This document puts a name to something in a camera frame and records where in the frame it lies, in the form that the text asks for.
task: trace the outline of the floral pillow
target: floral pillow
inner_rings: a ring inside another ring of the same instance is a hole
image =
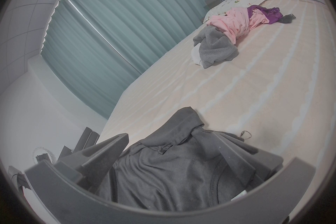
[[[216,7],[210,9],[205,15],[203,23],[208,21],[213,15],[223,15],[231,8],[235,7],[246,7],[248,8],[251,5],[260,5],[265,0],[225,0]]]

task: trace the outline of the curtain gap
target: curtain gap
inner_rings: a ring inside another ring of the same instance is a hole
[[[73,7],[74,9],[84,18],[84,20],[87,21],[87,23],[134,69],[136,70],[140,75],[141,72],[136,69],[110,42],[107,41],[107,39],[84,17],[84,15],[75,7],[75,5],[70,1],[67,0]]]

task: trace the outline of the clothing label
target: clothing label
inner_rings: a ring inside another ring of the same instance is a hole
[[[240,198],[240,197],[245,196],[246,193],[247,193],[247,191],[246,191],[246,190],[243,190],[243,191],[242,191],[241,193],[239,193],[236,197],[233,197],[233,198],[231,199],[231,201],[233,201],[233,200],[235,200],[235,199],[237,199],[237,198]]]

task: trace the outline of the drawstring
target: drawstring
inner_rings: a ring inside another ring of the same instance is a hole
[[[244,138],[244,140],[250,139],[252,137],[252,134],[250,132],[248,132],[248,131],[242,131],[241,134],[240,134],[240,137],[242,137],[245,132],[249,133],[250,137],[246,138],[246,139]]]

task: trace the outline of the bed sheet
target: bed sheet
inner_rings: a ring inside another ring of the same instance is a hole
[[[200,26],[125,90],[98,142],[128,133],[131,145],[191,106],[205,129],[247,130],[252,137],[246,143],[283,156],[284,164],[298,156],[317,166],[334,134],[334,21],[312,0],[267,0],[263,6],[296,20],[258,26],[237,41],[235,59],[208,69],[191,60]]]

